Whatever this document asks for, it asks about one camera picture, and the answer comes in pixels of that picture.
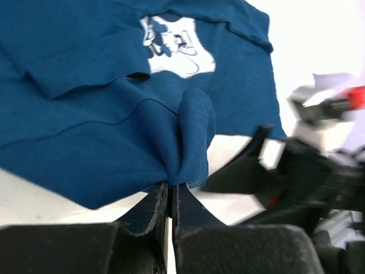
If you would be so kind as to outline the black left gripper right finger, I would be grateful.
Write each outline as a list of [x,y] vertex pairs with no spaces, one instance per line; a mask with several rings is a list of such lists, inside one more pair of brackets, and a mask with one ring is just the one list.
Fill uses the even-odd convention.
[[186,184],[173,188],[171,218],[173,228],[225,226],[190,192]]

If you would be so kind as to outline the dark blue t shirt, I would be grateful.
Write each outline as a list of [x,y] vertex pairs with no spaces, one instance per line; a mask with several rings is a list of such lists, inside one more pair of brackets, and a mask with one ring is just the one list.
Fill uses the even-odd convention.
[[91,209],[201,186],[215,135],[285,135],[268,32],[246,1],[2,1],[1,167]]

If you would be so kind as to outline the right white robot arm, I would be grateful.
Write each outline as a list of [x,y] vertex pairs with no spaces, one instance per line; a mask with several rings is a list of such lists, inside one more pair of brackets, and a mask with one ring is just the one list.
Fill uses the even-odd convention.
[[293,225],[312,239],[326,273],[361,273],[364,263],[364,148],[325,155],[303,137],[290,137],[276,168],[258,156],[268,128],[203,185],[204,192],[252,194],[263,211],[244,225]]

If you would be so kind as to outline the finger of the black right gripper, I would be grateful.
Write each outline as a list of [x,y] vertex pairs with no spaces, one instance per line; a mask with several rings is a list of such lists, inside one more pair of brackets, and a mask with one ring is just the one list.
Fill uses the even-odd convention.
[[252,139],[201,187],[217,194],[262,194],[274,189],[274,174],[260,163],[260,153],[270,127],[259,126]]

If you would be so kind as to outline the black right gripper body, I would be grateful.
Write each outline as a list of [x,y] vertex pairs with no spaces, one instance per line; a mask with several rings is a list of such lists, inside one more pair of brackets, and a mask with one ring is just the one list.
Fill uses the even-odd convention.
[[364,167],[321,156],[293,139],[277,168],[259,172],[255,193],[266,208],[252,224],[290,224],[312,235],[333,209],[364,211]]

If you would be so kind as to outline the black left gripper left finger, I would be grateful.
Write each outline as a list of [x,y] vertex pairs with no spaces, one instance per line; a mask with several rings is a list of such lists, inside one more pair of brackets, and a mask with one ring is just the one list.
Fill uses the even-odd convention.
[[131,235],[163,237],[167,227],[167,205],[168,185],[159,183],[117,221]]

